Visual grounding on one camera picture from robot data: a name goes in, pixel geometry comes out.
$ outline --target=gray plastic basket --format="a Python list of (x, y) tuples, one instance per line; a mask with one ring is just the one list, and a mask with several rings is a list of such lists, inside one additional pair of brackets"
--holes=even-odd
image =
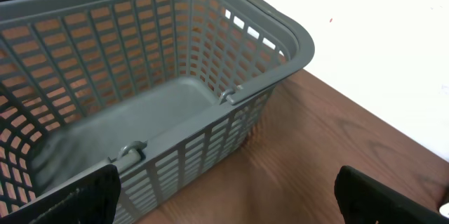
[(235, 150), (313, 54), (262, 0), (0, 0), (1, 215), (112, 162), (114, 222), (137, 220)]

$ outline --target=basket bottom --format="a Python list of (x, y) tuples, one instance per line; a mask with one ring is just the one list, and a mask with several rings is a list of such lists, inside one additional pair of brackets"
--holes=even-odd
[(63, 127), (34, 153), (34, 183), (45, 192), (135, 140), (152, 147), (152, 138), (216, 102), (202, 81), (183, 77)]

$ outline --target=black object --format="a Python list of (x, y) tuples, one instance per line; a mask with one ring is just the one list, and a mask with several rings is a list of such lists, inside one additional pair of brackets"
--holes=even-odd
[(0, 218), (0, 223), (111, 224), (120, 191), (117, 168), (108, 164)]
[(449, 223), (350, 166), (340, 169), (334, 191), (346, 224)]

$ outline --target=white wall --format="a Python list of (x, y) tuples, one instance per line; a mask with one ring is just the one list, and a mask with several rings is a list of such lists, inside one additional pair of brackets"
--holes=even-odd
[(265, 1), (311, 34), (308, 71), (449, 161), (449, 0)]

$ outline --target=wood grain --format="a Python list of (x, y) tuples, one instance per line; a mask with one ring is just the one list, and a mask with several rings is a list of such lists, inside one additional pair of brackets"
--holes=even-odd
[(343, 223), (333, 195), (351, 165), (436, 210), (449, 164), (306, 71), (278, 85), (245, 145), (144, 223)]

